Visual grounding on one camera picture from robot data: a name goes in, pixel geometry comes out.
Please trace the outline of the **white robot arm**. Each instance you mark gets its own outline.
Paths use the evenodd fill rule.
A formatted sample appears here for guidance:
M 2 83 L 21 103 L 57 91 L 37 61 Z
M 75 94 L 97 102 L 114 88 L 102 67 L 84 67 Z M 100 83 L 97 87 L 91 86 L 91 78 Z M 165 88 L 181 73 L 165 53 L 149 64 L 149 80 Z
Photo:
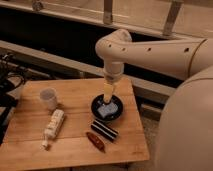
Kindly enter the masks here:
M 213 38 L 134 42 L 118 29 L 95 51 L 109 83 L 126 63 L 182 81 L 161 114 L 153 171 L 213 171 Z

